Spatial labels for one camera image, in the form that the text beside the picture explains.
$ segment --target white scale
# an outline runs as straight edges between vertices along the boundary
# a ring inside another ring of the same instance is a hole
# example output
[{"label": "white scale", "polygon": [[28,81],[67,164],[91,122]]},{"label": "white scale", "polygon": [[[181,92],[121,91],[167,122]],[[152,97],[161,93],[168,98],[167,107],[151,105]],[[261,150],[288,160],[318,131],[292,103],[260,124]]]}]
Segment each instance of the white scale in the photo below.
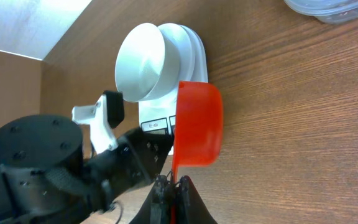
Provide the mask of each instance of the white scale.
[{"label": "white scale", "polygon": [[[205,49],[200,37],[188,27],[169,23],[158,28],[178,49],[180,70],[171,92],[156,100],[139,102],[139,124],[148,133],[172,134],[175,130],[179,81],[208,82]],[[72,110],[73,121],[90,125],[91,142],[98,154],[118,146],[108,124],[107,110],[106,95],[102,95],[95,105],[75,106]]]},{"label": "white scale", "polygon": [[179,81],[208,82],[205,49],[196,32],[186,26],[169,23],[158,28],[178,49],[180,71],[177,84],[170,93],[156,100],[139,102],[139,124],[148,133],[172,134]]}]

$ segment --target bowl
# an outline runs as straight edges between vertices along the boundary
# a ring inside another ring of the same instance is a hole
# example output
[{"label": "bowl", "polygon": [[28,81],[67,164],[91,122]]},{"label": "bowl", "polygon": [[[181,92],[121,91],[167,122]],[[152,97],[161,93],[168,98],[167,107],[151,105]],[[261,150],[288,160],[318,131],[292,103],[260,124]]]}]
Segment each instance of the bowl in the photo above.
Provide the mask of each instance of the bowl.
[{"label": "bowl", "polygon": [[169,93],[178,80],[177,48],[149,23],[132,29],[119,49],[115,80],[124,100],[155,100]]}]

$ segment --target brown tabletop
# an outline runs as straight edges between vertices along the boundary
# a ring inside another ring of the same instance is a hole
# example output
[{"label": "brown tabletop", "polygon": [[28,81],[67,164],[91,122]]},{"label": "brown tabletop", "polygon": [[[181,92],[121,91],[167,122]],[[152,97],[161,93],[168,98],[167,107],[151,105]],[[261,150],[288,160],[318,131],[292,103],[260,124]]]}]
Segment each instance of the brown tabletop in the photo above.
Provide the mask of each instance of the brown tabletop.
[{"label": "brown tabletop", "polygon": [[[41,112],[71,116],[114,90],[120,45],[143,22],[183,24],[203,40],[223,146],[212,166],[180,174],[218,223],[358,223],[358,20],[323,24],[281,0],[94,0],[45,60]],[[117,135],[139,125],[137,105],[125,107]],[[148,192],[119,198],[123,223]]]}]

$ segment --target robotic arm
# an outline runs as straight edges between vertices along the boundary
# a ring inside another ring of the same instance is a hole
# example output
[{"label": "robotic arm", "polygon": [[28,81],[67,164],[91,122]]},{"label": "robotic arm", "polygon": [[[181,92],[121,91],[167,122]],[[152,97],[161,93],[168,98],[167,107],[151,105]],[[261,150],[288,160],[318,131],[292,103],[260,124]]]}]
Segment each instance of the robotic arm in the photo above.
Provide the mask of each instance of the robotic arm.
[{"label": "robotic arm", "polygon": [[[107,122],[115,128],[124,119],[122,95],[104,96]],[[131,223],[170,223],[173,207],[179,224],[216,223],[189,177],[175,184],[159,175],[173,137],[135,128],[107,139],[113,147],[85,162],[81,129],[66,117],[33,115],[1,127],[0,223],[80,223],[114,209],[120,194],[154,181]]]}]

